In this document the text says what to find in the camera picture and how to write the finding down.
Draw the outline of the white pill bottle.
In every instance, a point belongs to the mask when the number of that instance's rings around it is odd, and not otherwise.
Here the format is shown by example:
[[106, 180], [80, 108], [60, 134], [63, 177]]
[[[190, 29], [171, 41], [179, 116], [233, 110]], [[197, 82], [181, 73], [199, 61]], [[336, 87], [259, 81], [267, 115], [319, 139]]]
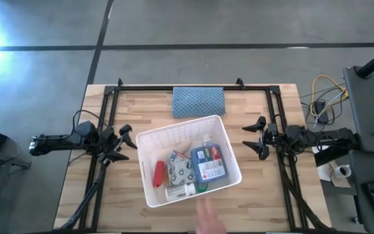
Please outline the white pill bottle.
[[195, 194], [196, 189], [194, 183], [175, 185], [165, 188], [165, 196], [168, 202], [187, 198]]

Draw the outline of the black equipment stand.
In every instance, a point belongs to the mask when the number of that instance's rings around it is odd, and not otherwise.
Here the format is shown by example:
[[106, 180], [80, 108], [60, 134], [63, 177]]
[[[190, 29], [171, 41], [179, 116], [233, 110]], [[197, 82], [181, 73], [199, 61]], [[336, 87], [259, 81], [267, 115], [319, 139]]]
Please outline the black equipment stand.
[[26, 170], [31, 166], [30, 160], [23, 159], [18, 145], [9, 137], [0, 151], [0, 166], [4, 166], [8, 163]]

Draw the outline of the person's hand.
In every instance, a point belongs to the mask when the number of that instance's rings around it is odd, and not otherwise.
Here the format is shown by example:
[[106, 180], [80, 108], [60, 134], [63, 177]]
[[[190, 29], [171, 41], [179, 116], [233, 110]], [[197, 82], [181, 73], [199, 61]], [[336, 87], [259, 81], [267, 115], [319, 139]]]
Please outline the person's hand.
[[196, 234], [227, 234], [226, 227], [210, 198], [196, 199], [196, 217]]

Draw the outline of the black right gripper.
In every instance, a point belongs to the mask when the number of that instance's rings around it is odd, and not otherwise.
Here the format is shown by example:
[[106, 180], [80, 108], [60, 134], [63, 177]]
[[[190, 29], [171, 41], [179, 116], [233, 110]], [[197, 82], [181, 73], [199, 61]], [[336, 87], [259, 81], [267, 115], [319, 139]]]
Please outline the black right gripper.
[[243, 141], [242, 143], [251, 148], [253, 151], [258, 153], [258, 157], [261, 161], [265, 161], [269, 156], [269, 146], [276, 145], [276, 137], [278, 135], [277, 124], [269, 123], [266, 126], [266, 118], [260, 116], [255, 124], [242, 127], [244, 131], [249, 132], [260, 132], [260, 142]]

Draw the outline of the white mug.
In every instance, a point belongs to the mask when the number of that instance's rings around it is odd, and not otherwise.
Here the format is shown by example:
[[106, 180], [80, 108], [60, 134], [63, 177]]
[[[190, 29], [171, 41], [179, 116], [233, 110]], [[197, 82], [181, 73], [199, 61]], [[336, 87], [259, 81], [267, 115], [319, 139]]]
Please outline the white mug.
[[346, 164], [333, 168], [332, 174], [336, 179], [343, 179], [349, 177], [352, 174], [352, 171], [350, 166]]

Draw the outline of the black power adapter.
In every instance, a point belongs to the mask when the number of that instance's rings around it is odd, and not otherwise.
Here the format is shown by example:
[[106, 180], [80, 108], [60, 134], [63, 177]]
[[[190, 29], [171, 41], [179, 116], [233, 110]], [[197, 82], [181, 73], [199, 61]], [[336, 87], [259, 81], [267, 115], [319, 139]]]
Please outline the black power adapter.
[[314, 108], [317, 114], [317, 123], [326, 124], [329, 121], [327, 111], [325, 110], [325, 100], [319, 100], [314, 102]]

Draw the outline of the white pouch blue print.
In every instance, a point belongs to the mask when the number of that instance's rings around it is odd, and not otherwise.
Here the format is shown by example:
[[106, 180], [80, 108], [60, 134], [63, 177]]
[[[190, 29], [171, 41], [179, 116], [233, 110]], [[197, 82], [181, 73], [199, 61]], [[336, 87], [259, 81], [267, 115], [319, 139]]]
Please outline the white pouch blue print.
[[168, 172], [170, 185], [172, 186], [196, 182], [195, 170], [191, 159], [173, 164], [168, 161]]

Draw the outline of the blue first aid kit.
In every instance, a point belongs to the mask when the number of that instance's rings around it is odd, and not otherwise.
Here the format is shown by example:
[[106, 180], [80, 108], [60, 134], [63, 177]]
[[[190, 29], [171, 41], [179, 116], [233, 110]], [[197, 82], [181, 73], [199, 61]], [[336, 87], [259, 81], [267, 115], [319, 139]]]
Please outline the blue first aid kit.
[[198, 183], [209, 183], [227, 177], [227, 167], [218, 144], [194, 148], [190, 155]]

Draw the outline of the black aluminium rig frame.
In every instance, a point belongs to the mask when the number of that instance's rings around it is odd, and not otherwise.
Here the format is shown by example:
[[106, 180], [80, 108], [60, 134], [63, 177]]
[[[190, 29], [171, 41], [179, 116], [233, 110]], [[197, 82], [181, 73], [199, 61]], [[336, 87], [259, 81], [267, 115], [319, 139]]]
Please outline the black aluminium rig frame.
[[[89, 84], [83, 100], [83, 106], [95, 107], [100, 117], [106, 120], [109, 126], [116, 127], [120, 124], [117, 110], [119, 99], [126, 99], [129, 94], [137, 94], [141, 98], [169, 99], [172, 84], [157, 85], [125, 85], [121, 88], [116, 85]], [[255, 105], [258, 112], [267, 112], [269, 119], [280, 122], [281, 127], [286, 127], [287, 117], [290, 116], [290, 107], [299, 101], [295, 84], [245, 84], [245, 90], [241, 90], [237, 84], [224, 84], [223, 89], [227, 97], [240, 94], [244, 99], [260, 98], [261, 102]], [[282, 192], [283, 199], [279, 203], [286, 215], [287, 227], [285, 233], [319, 234], [326, 232], [324, 227], [317, 227], [313, 223], [314, 213], [307, 202], [303, 201], [299, 174], [295, 162], [288, 166], [282, 163], [283, 156], [276, 154], [274, 168], [278, 172], [274, 175], [273, 186]], [[88, 173], [84, 187], [83, 199], [77, 210], [66, 219], [65, 224], [54, 227], [51, 234], [137, 234], [158, 233], [159, 230], [150, 226], [136, 227], [112, 227], [100, 226], [99, 222], [106, 220], [106, 199], [109, 197], [109, 185], [105, 179], [112, 175], [113, 168], [104, 167], [95, 157], [90, 155], [85, 164]]]

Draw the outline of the blue patterned cloth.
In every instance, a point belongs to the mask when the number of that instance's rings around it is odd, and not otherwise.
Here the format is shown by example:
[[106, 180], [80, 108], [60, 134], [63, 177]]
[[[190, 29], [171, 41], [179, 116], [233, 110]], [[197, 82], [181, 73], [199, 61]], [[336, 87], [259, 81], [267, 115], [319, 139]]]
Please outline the blue patterned cloth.
[[174, 118], [205, 117], [225, 114], [223, 87], [173, 88], [171, 112]]

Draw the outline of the dark gray side table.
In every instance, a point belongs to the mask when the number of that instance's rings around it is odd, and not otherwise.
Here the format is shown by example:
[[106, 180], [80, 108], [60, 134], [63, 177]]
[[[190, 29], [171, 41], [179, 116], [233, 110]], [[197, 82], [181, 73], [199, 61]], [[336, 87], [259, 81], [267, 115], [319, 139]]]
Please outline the dark gray side table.
[[368, 233], [374, 234], [374, 208], [365, 189], [366, 183], [374, 181], [374, 153], [351, 150], [349, 161], [356, 189], [359, 222]]

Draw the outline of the white plastic lattice basket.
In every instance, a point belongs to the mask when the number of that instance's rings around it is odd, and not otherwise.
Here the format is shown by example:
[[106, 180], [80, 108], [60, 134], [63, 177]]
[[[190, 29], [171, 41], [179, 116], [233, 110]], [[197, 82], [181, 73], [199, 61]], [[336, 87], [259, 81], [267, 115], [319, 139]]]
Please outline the white plastic lattice basket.
[[[174, 147], [181, 142], [190, 140], [191, 148], [185, 153], [191, 158], [190, 152], [194, 148], [203, 146], [203, 137], [209, 135], [214, 144], [221, 148], [228, 175], [223, 179], [209, 182], [208, 190], [175, 201], [167, 201], [165, 188], [172, 185], [154, 188], [153, 175], [157, 161], [164, 161], [168, 165], [168, 159]], [[161, 207], [177, 201], [186, 200], [202, 194], [214, 192], [221, 189], [237, 185], [242, 181], [242, 173], [233, 152], [227, 132], [224, 128], [221, 118], [217, 115], [207, 116], [189, 120], [187, 122], [177, 123], [166, 127], [140, 133], [136, 137], [138, 146], [138, 159], [140, 171], [142, 174], [142, 183], [145, 193], [146, 203], [149, 207]]]

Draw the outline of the white paper napkin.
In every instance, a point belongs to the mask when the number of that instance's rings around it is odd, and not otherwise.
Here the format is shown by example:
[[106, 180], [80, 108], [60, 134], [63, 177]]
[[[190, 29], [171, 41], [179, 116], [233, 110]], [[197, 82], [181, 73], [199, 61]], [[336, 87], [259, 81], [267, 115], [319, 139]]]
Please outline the white paper napkin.
[[320, 180], [328, 181], [338, 188], [350, 188], [349, 177], [343, 179], [336, 179], [333, 174], [333, 168], [341, 166], [337, 165], [335, 161], [317, 167]]

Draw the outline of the red package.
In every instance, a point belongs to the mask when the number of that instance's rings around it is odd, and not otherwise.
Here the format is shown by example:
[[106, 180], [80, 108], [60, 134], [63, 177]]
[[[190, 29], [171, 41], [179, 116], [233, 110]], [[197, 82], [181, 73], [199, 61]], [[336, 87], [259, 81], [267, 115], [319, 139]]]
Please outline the red package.
[[157, 161], [155, 164], [155, 171], [153, 175], [153, 186], [158, 188], [162, 186], [164, 182], [164, 174], [166, 171], [166, 164], [164, 161]]

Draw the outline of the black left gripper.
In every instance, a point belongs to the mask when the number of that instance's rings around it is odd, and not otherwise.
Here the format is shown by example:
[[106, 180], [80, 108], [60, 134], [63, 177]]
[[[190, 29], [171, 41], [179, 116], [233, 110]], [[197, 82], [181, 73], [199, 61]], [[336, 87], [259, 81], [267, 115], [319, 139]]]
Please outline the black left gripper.
[[101, 133], [101, 151], [97, 156], [98, 161], [103, 166], [108, 166], [110, 163], [116, 161], [129, 160], [127, 156], [120, 153], [122, 144], [126, 144], [128, 147], [136, 150], [138, 149], [136, 144], [131, 140], [131, 131], [132, 127], [129, 124], [125, 124], [119, 130], [119, 136], [115, 134], [113, 127], [109, 127]]

